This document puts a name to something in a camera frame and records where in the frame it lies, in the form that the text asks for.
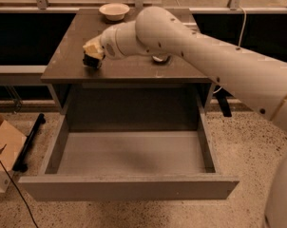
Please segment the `bowl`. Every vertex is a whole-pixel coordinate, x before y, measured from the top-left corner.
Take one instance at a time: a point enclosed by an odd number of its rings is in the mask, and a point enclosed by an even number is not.
[[[105,4],[99,8],[99,12],[104,14],[110,21],[120,21],[130,11],[130,7],[126,4]]]

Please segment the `box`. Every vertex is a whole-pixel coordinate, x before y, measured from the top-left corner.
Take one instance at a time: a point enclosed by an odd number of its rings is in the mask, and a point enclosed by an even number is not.
[[[13,175],[12,167],[22,150],[26,138],[22,132],[5,121],[0,114],[0,149],[5,146],[0,153],[0,160],[10,176]],[[0,193],[5,193],[9,184],[10,179],[0,164]]]

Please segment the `speckled floor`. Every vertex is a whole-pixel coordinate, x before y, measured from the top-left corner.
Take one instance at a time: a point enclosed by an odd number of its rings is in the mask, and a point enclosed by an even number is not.
[[[39,227],[260,227],[267,193],[287,152],[287,136],[250,111],[232,107],[223,118],[217,108],[207,119],[222,174],[238,176],[240,183],[227,200],[37,202],[24,189]],[[3,113],[28,134],[38,113]],[[29,154],[29,171],[37,173],[59,115],[46,113]],[[0,195],[0,227],[34,227],[12,185]]]

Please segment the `black cable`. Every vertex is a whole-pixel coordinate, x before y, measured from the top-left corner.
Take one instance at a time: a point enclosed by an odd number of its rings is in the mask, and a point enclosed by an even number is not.
[[[2,168],[4,169],[4,171],[6,172],[6,174],[8,175],[8,177],[10,178],[10,181],[12,182],[12,184],[14,185],[14,187],[17,189],[17,191],[18,191],[20,197],[22,198],[24,204],[27,206],[27,208],[28,208],[28,210],[29,210],[29,215],[30,215],[30,217],[31,217],[31,220],[32,220],[33,224],[38,228],[38,225],[37,225],[37,223],[36,223],[36,221],[35,221],[35,219],[34,219],[32,213],[31,213],[31,211],[30,211],[29,205],[28,205],[28,203],[26,202],[26,200],[24,199],[24,197],[23,197],[23,195],[22,195],[20,189],[18,188],[18,186],[16,185],[16,183],[13,181],[13,179],[10,177],[9,172],[7,171],[7,169],[5,168],[5,166],[4,166],[4,164],[1,162],[1,160],[0,160],[0,164],[2,165]]]

